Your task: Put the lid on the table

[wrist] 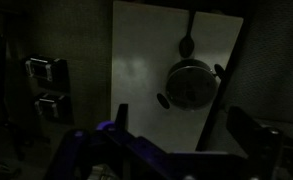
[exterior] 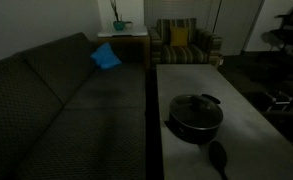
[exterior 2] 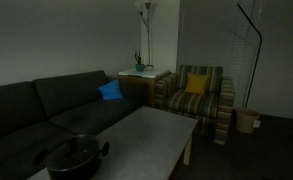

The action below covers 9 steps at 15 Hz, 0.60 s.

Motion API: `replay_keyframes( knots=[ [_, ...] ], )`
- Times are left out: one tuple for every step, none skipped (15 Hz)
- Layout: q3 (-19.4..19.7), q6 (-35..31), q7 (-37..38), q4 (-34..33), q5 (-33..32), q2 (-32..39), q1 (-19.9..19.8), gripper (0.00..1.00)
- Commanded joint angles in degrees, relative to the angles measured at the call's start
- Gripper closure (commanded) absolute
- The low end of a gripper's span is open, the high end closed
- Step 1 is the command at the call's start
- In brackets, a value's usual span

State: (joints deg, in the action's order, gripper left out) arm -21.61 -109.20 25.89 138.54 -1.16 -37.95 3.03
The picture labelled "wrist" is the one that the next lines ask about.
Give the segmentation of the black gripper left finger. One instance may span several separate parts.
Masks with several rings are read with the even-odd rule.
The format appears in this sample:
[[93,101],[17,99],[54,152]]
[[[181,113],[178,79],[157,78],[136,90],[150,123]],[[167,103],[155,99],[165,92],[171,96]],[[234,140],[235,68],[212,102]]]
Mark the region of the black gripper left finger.
[[116,119],[115,119],[115,125],[118,129],[126,129],[127,122],[128,122],[128,105],[120,104],[117,111]]

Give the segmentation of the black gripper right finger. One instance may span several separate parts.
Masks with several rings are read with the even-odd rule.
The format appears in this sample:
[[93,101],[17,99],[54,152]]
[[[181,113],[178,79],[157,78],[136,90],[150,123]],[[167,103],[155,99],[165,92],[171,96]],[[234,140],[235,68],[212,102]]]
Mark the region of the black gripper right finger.
[[239,107],[229,109],[226,128],[251,161],[276,165],[282,149],[280,130],[262,127]]

